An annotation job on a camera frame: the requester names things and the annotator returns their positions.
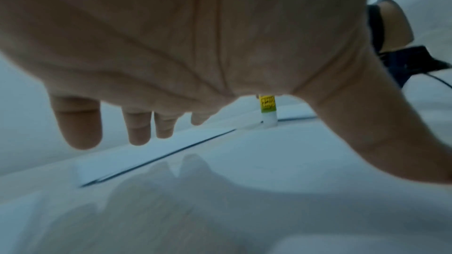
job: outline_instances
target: small bottle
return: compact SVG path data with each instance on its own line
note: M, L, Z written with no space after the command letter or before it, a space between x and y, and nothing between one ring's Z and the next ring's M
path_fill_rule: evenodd
M259 95L260 112L264 121L264 127L274 127L278 125L278 115L276 114L276 102L273 95Z

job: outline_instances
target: yellow label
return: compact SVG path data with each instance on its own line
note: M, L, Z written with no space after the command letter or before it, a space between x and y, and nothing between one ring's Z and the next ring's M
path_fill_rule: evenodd
M276 103L273 95L259 95L260 111L262 113L276 111Z

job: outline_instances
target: black cable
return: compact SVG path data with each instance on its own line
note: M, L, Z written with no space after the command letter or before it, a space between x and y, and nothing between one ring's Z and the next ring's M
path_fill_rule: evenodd
M452 85L450 85L448 82L446 82L445 80L443 80L443 79L440 79L439 77L437 77L437 76L434 76L434 75L431 75L431 74L429 74L429 73L424 73L426 76L429 76L429 77L431 77L431 78L433 78L433 79L436 79L437 81L439 81L439 82L442 82L443 84L445 84L446 86L448 86L450 89L452 89Z

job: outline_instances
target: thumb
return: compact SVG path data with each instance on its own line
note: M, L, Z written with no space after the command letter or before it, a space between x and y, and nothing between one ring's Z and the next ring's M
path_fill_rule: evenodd
M405 100L369 47L357 47L298 89L364 160L392 175L452 183L452 155Z

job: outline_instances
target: hand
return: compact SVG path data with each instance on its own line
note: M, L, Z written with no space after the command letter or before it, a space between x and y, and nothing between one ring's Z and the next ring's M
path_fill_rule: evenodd
M374 166L449 182L451 156L370 47L365 4L0 0L0 49L44 82L78 148L100 141L99 101L123 107L131 141L141 144L151 111L170 135L184 112L201 123L242 95L291 94Z

